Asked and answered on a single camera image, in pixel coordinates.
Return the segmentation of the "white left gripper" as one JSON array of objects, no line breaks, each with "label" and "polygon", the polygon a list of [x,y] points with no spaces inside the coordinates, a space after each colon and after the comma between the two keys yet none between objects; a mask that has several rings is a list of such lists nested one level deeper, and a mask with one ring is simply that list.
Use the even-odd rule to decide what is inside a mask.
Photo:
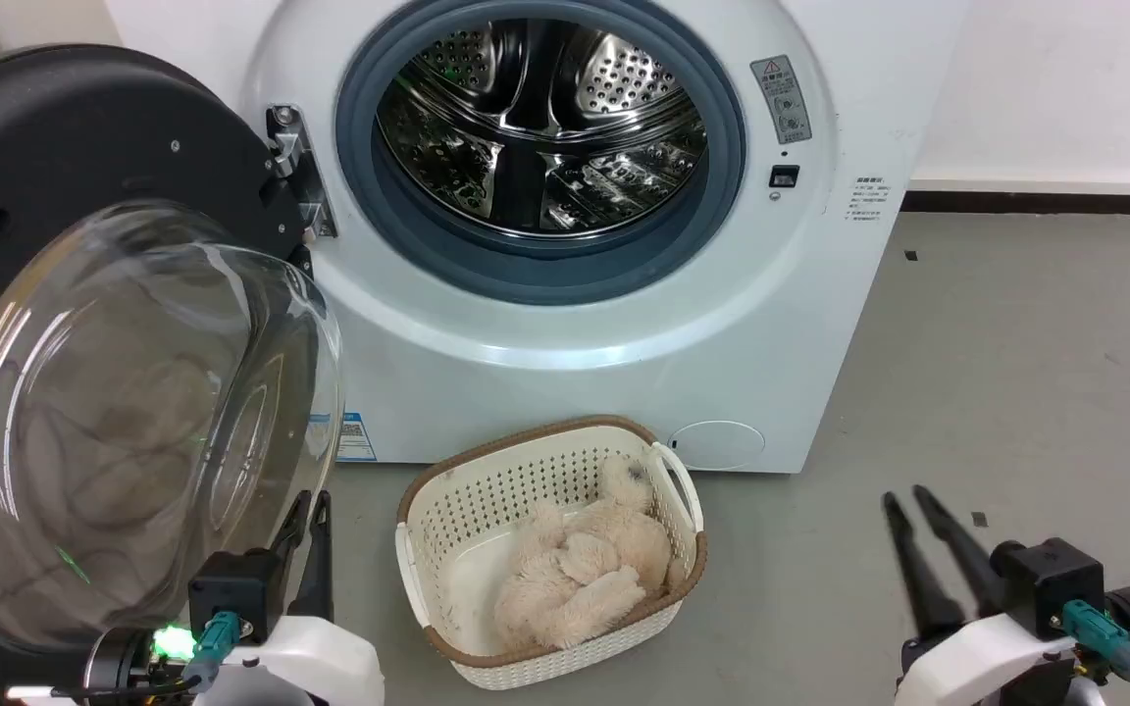
[{"label": "white left gripper", "polygon": [[308,532],[304,564],[288,615],[260,646],[238,646],[226,657],[202,706],[385,706],[385,679],[376,648],[334,621],[331,493],[299,490],[269,551],[273,589],[282,589],[292,555]]}]

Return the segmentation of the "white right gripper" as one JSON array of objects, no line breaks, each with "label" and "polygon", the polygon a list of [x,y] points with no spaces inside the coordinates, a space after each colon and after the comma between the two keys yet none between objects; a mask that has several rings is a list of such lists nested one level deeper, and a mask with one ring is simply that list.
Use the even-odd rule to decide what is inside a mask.
[{"label": "white right gripper", "polygon": [[883,493],[916,629],[901,653],[904,674],[894,706],[1084,706],[1084,680],[1070,654],[1075,639],[1064,630],[1061,613],[1044,624],[1046,635],[999,615],[1003,582],[990,555],[927,486],[913,486],[913,496],[967,581],[982,620],[964,624],[960,605],[918,548],[913,524],[896,494]]}]

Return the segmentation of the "black round door glass bowl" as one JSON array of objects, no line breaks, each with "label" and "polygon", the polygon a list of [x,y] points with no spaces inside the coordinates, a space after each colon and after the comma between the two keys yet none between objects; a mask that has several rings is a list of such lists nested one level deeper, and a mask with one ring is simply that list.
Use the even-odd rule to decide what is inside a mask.
[{"label": "black round door glass bowl", "polygon": [[1,646],[84,670],[111,629],[188,626],[208,557],[325,490],[341,343],[301,230],[269,143],[182,69],[0,55]]}]

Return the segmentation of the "white front-load washing machine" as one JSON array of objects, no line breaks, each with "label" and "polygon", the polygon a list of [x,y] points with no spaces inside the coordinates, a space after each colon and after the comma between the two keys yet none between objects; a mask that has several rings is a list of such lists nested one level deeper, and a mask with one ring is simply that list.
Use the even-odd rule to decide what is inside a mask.
[{"label": "white front-load washing machine", "polygon": [[[257,134],[305,117],[336,238],[311,269],[342,329],[345,411],[381,462],[427,464],[518,430],[621,416],[658,441],[699,421],[766,439],[741,471],[797,474],[838,380],[972,0],[658,0],[734,84],[739,197],[672,274],[609,300],[534,307],[458,289],[364,218],[334,148],[334,98],[371,30],[407,0],[104,0],[123,45],[197,77]],[[754,60],[789,55],[812,138],[779,143]],[[853,180],[883,220],[845,219]]]}]

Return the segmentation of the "metal door hinge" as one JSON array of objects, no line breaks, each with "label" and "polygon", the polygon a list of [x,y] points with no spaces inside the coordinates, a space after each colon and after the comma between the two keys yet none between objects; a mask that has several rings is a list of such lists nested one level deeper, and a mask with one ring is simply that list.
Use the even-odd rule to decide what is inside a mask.
[{"label": "metal door hinge", "polygon": [[292,104],[270,104],[266,108],[266,134],[277,162],[277,174],[290,188],[299,204],[302,238],[336,238],[331,200],[320,176],[318,151],[310,138],[302,112]]}]

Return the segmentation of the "blue white energy label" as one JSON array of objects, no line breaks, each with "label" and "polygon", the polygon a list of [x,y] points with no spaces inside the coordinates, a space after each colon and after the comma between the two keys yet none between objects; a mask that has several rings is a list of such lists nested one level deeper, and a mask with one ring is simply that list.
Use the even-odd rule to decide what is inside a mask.
[{"label": "blue white energy label", "polygon": [[363,417],[357,412],[342,415],[339,445],[336,451],[338,462],[377,462]]}]

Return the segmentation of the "white brown-rimmed laundry basket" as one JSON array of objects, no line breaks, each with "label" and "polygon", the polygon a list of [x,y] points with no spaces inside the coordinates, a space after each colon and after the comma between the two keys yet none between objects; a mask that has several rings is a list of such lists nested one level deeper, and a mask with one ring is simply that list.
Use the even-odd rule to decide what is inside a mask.
[{"label": "white brown-rimmed laundry basket", "polygon": [[[601,462],[610,456],[645,469],[651,514],[672,544],[667,594],[568,651],[503,647],[494,603],[531,505],[583,509],[599,497]],[[676,452],[637,422],[599,415],[511,434],[423,471],[399,504],[395,559],[431,647],[471,685],[506,691],[596,665],[667,629],[707,566],[707,535]]]}]

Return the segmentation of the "round white filter cover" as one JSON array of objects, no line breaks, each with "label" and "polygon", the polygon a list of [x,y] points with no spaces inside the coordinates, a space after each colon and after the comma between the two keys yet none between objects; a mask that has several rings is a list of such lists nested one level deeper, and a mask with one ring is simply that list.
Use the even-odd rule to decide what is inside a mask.
[{"label": "round white filter cover", "polygon": [[673,432],[664,446],[673,450],[688,470],[740,471],[760,457],[766,439],[750,425],[709,420]]}]

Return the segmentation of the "beige fluffy plush toy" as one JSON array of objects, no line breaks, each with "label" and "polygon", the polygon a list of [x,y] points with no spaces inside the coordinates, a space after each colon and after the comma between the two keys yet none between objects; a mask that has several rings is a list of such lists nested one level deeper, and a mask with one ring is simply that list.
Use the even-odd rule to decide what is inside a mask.
[{"label": "beige fluffy plush toy", "polygon": [[653,517],[649,470],[610,456],[599,497],[577,514],[551,499],[530,506],[493,608],[503,650],[573,648],[681,584],[687,569]]}]

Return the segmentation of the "small printed text sticker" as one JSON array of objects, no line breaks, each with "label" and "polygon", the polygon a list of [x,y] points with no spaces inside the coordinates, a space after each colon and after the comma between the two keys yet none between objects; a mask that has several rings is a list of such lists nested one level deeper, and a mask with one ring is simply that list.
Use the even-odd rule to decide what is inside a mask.
[{"label": "small printed text sticker", "polygon": [[853,180],[845,219],[853,223],[883,220],[890,200],[890,188],[883,176],[857,176]]}]

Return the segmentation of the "grey warning sticker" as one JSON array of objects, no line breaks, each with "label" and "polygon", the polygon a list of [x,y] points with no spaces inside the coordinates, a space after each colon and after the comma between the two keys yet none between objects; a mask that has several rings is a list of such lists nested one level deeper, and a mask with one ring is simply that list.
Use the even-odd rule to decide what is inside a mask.
[{"label": "grey warning sticker", "polygon": [[801,84],[789,55],[754,60],[749,64],[765,98],[779,143],[800,143],[812,138]]}]

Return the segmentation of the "stainless steel perforated drum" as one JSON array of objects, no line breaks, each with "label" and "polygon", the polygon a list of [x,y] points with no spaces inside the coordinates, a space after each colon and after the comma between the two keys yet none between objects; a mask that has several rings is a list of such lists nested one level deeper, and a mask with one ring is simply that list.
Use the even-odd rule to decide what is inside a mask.
[{"label": "stainless steel perforated drum", "polygon": [[458,26],[380,102],[395,166],[441,209],[510,238],[593,238],[671,204],[709,151],[692,96],[601,28]]}]

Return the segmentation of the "dark wall baseboard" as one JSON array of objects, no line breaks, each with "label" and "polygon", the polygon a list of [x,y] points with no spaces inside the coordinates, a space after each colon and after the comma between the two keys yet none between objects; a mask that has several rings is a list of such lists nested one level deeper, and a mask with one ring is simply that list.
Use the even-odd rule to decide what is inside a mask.
[{"label": "dark wall baseboard", "polygon": [[1130,216],[1130,195],[910,189],[901,209],[905,213]]}]

